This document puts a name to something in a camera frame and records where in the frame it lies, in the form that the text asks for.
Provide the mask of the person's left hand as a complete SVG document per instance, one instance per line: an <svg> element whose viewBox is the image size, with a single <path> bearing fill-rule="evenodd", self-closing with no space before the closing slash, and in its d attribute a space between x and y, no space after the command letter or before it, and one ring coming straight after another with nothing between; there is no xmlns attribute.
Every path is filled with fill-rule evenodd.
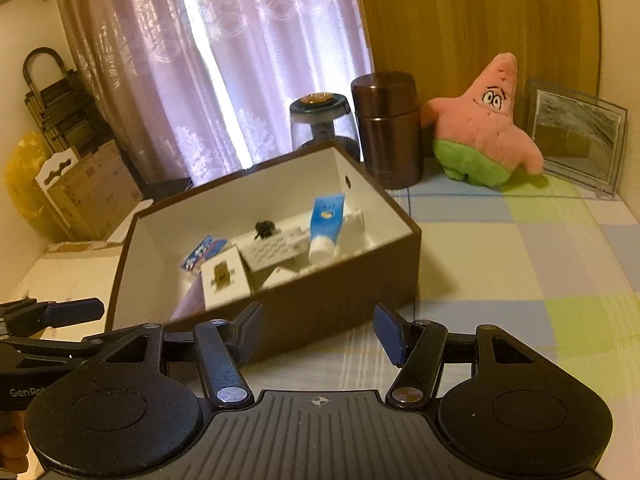
<svg viewBox="0 0 640 480"><path fill-rule="evenodd" d="M25 434L23 412L1 413L1 468L11 474L28 471L29 443Z"/></svg>

